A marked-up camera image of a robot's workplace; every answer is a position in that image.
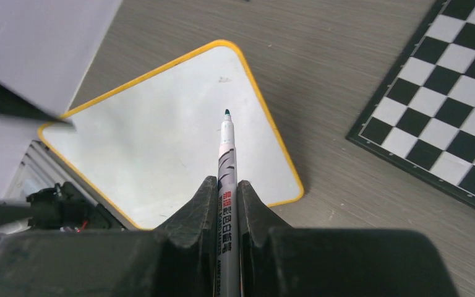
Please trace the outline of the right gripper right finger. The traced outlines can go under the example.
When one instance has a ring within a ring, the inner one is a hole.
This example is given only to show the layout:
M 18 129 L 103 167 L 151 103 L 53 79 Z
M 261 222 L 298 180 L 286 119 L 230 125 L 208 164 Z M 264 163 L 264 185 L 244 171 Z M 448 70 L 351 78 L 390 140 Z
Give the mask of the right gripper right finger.
M 237 187 L 245 296 L 457 296 L 438 249 L 414 230 L 295 228 L 251 183 Z

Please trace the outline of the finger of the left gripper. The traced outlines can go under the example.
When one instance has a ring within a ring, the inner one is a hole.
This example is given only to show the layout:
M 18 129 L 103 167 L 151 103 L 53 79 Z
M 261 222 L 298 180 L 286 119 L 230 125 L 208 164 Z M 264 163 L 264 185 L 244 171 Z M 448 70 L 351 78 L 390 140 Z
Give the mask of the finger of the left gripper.
M 74 127 L 70 121 L 42 110 L 2 83 L 0 83 L 0 117 L 12 117 L 38 123 L 47 122 Z

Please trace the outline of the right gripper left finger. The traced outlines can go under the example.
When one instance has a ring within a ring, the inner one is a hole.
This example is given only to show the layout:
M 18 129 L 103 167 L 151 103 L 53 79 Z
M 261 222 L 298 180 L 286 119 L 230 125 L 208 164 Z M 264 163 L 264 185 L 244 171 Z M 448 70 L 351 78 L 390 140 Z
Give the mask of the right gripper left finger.
M 212 296 L 218 183 L 151 231 L 27 231 L 0 244 L 0 296 Z

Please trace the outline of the green whiteboard marker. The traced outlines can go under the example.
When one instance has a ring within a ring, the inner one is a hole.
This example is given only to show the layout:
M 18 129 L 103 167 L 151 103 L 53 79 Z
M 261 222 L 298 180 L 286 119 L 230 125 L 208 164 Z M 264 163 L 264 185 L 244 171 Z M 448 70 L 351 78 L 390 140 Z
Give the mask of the green whiteboard marker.
M 225 110 L 218 158 L 216 296 L 241 296 L 234 124 Z

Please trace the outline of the yellow framed whiteboard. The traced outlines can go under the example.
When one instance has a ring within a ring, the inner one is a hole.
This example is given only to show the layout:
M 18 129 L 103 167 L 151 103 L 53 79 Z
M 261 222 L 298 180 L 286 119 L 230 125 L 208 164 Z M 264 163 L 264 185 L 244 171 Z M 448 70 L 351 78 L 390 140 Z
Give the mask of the yellow framed whiteboard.
M 153 229 L 217 174 L 231 113 L 237 176 L 262 202 L 287 204 L 304 186 L 239 47 L 215 40 L 44 124 L 40 140 L 124 224 Z

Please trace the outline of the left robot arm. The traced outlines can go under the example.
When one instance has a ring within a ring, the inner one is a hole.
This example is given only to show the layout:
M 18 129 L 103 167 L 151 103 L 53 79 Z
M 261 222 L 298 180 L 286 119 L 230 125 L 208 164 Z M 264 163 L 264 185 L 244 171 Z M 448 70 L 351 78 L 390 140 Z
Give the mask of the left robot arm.
M 73 128 L 74 125 L 43 111 L 19 93 L 0 83 L 0 117 L 48 122 Z M 27 220 L 34 230 L 122 230 L 124 225 L 106 207 L 91 203 L 69 181 L 34 192 L 25 204 L 0 202 L 0 226 Z

